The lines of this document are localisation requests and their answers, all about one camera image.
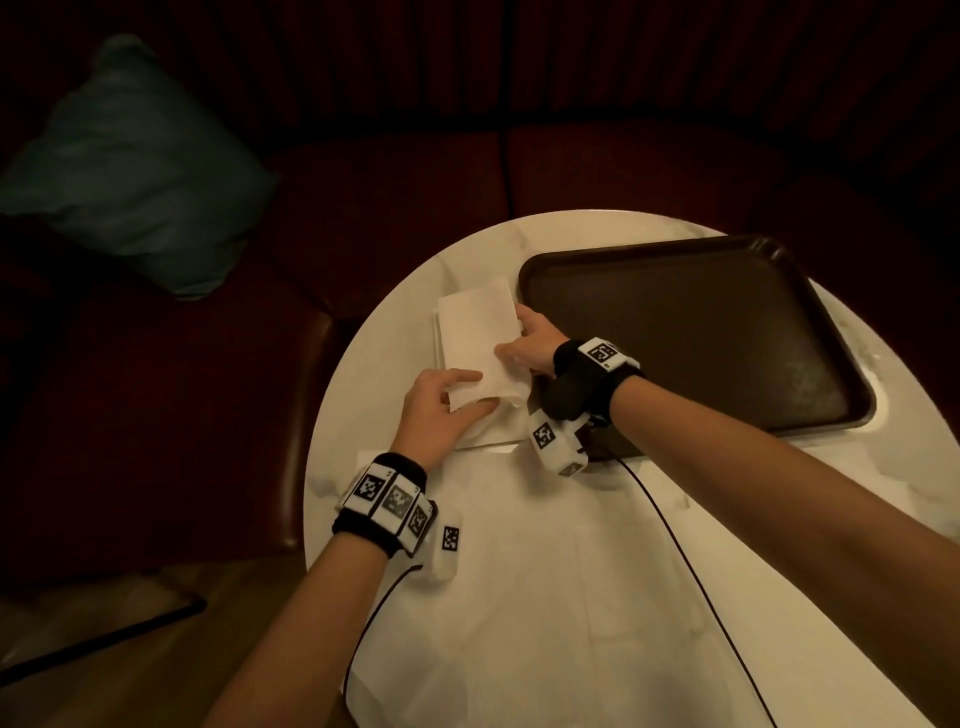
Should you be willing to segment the large white paper sheet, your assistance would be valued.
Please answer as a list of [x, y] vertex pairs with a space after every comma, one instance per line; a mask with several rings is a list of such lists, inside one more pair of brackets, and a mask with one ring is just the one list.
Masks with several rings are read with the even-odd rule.
[[931, 728], [786, 578], [636, 466], [552, 476], [528, 447], [460, 453], [455, 578], [404, 578], [363, 638], [364, 728]]

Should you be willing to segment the black right wristband with markers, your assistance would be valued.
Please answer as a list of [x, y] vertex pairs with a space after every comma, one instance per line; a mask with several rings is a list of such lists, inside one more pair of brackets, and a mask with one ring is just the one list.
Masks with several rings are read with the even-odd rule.
[[611, 403], [619, 386], [630, 378], [645, 379], [637, 360], [601, 337], [566, 341], [555, 350], [553, 363], [555, 377], [545, 386], [541, 405], [556, 421], [586, 416], [595, 427], [611, 427]]

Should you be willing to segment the black left wristband with markers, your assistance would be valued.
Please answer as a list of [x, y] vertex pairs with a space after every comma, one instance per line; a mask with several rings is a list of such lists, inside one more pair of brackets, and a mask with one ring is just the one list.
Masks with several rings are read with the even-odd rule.
[[427, 472], [414, 460], [393, 451], [376, 455], [341, 498], [332, 534], [356, 536], [389, 559], [398, 552], [415, 557], [438, 516], [426, 484]]

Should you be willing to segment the person's left forearm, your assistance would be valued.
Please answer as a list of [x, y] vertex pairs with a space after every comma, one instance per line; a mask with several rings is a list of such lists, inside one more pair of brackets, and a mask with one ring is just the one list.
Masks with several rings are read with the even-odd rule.
[[201, 728], [322, 728], [388, 563], [373, 542], [333, 535]]

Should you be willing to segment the teal cushion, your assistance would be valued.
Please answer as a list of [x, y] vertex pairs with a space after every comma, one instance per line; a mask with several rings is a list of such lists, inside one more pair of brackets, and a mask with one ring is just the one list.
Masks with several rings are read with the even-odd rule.
[[116, 34], [0, 175], [0, 214], [37, 218], [190, 301], [226, 281], [277, 184], [145, 43]]

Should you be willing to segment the person's right hand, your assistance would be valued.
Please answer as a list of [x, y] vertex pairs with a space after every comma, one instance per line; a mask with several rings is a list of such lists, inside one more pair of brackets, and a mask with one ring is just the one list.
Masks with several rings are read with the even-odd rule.
[[521, 326], [521, 335], [510, 341], [522, 341], [527, 347], [529, 369], [532, 373], [556, 377], [554, 358], [570, 338], [563, 334], [546, 316], [524, 304], [516, 304], [515, 317]]

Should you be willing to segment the dark red sofa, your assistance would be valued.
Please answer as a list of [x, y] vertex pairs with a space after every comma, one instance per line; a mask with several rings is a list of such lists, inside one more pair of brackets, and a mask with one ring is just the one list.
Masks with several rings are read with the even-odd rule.
[[0, 590], [298, 550], [344, 348], [536, 213], [777, 239], [960, 436], [960, 0], [0, 0], [0, 173], [120, 34], [278, 185], [195, 301], [0, 213]]

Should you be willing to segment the flat white napkin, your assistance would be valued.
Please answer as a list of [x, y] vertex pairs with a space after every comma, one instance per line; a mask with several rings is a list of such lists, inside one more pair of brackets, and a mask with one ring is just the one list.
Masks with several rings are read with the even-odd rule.
[[[439, 352], [438, 363], [442, 368], [446, 369], [444, 367], [440, 342], [437, 306], [435, 308], [435, 332], [437, 334]], [[500, 402], [497, 410], [493, 414], [478, 422], [470, 431], [462, 436], [462, 439], [457, 444], [457, 449], [465, 450], [468, 448], [503, 445], [521, 441], [525, 437], [524, 429], [529, 397], [526, 406], [523, 408], [512, 407], [509, 404]]]

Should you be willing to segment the dark brown plastic tray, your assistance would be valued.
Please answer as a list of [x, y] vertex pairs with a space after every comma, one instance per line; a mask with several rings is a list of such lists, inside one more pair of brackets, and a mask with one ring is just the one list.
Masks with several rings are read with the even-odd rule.
[[545, 252], [518, 297], [573, 339], [605, 339], [658, 386], [776, 436], [860, 427], [876, 397], [777, 241], [734, 235]]

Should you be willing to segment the person's left hand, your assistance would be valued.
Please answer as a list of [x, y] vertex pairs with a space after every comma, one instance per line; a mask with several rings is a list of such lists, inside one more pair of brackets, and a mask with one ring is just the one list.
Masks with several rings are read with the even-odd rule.
[[423, 370], [404, 398], [390, 452], [403, 455], [426, 471], [440, 465], [474, 428], [453, 423], [449, 390], [482, 378], [478, 370]]

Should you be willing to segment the white napkin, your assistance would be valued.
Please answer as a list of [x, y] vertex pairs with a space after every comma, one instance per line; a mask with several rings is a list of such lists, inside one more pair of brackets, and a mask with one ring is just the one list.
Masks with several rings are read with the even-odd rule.
[[[442, 368], [446, 369], [444, 367], [440, 342], [437, 306], [435, 308], [435, 332], [437, 334], [439, 352], [438, 363]], [[509, 404], [500, 402], [497, 410], [493, 414], [478, 422], [470, 431], [462, 436], [462, 439], [457, 444], [457, 449], [465, 450], [468, 448], [503, 445], [521, 441], [525, 437], [524, 429], [529, 397], [526, 406], [523, 408], [512, 407]]]
[[450, 388], [451, 410], [491, 398], [511, 407], [526, 407], [532, 390], [529, 370], [506, 365], [495, 353], [496, 346], [522, 335], [513, 292], [504, 277], [439, 298], [437, 321], [443, 367], [482, 374], [477, 381]]

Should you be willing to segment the black wristband with markers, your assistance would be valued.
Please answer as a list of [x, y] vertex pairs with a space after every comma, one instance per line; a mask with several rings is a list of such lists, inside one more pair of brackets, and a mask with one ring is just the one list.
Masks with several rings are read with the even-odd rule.
[[601, 337], [566, 341], [555, 350], [553, 363], [555, 377], [545, 386], [541, 405], [556, 421], [586, 416], [595, 427], [611, 427], [611, 403], [619, 386], [630, 378], [645, 379], [637, 360]]
[[414, 460], [393, 451], [376, 455], [341, 498], [332, 534], [356, 536], [389, 559], [398, 552], [415, 557], [438, 516], [426, 484], [427, 472]]

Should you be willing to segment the person's right forearm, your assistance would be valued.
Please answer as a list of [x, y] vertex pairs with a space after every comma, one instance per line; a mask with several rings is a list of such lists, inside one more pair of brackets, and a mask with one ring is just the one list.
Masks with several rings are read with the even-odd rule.
[[806, 452], [635, 374], [607, 410], [934, 726], [960, 728], [959, 543]]

